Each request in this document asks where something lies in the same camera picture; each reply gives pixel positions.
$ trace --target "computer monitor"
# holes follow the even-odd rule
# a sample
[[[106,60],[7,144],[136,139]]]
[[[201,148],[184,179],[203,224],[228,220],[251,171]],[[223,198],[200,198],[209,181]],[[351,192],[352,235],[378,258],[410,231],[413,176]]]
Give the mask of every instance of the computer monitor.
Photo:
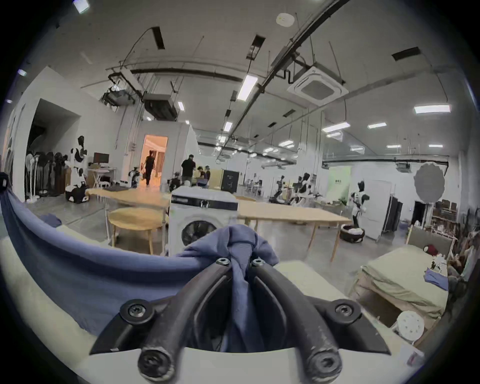
[[[98,153],[93,154],[93,162],[96,164],[108,164],[108,153]]]

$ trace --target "humanoid robot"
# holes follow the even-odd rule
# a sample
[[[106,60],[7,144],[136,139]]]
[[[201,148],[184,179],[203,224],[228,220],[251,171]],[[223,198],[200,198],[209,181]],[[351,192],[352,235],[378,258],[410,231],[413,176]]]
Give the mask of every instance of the humanoid robot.
[[[70,185],[65,188],[65,197],[68,201],[73,203],[84,203],[88,201],[88,196],[85,195],[87,189],[85,175],[84,175],[84,160],[87,150],[84,147],[84,137],[78,137],[78,146],[70,150],[72,154],[70,161],[65,161],[65,164],[72,170],[70,175]]]

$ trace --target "blue cloth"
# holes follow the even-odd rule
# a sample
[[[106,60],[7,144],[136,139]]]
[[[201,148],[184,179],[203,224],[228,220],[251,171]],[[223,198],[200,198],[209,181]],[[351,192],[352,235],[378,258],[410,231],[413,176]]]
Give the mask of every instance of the blue cloth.
[[[40,216],[40,220],[47,223],[53,228],[61,226],[61,220],[51,213],[47,213],[46,215]]]
[[[425,271],[425,276],[423,277],[427,283],[432,283],[437,287],[448,291],[448,277],[443,276],[438,272],[432,271],[430,268],[427,268]]]
[[[28,273],[81,328],[99,335],[131,299],[177,294],[219,257],[233,267],[229,350],[261,351],[252,294],[245,281],[251,256],[276,264],[270,245],[244,225],[221,228],[191,244],[180,257],[159,257],[81,242],[56,231],[10,189],[0,193],[10,239]]]

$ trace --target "table top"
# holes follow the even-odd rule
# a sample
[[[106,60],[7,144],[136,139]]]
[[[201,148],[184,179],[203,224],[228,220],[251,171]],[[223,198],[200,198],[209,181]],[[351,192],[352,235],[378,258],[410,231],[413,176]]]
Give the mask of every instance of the table top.
[[[119,208],[108,214],[108,221],[119,228],[145,231],[161,227],[162,215],[148,208]]]
[[[293,207],[291,205],[255,203],[239,200],[239,218],[269,221],[307,221],[348,224],[348,217],[336,215],[320,208]]]
[[[170,193],[161,193],[158,188],[130,188],[124,191],[107,191],[101,188],[90,188],[87,195],[97,195],[118,200],[126,204],[146,205],[156,209],[167,209],[170,206]]]

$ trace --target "door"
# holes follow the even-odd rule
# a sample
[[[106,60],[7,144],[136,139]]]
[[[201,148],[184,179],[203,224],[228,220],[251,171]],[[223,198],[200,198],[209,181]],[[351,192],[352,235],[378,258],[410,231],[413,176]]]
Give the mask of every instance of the door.
[[[365,193],[370,200],[365,202],[366,211],[360,216],[359,226],[365,235],[378,241],[384,227],[390,201],[392,183],[382,180],[365,180]]]

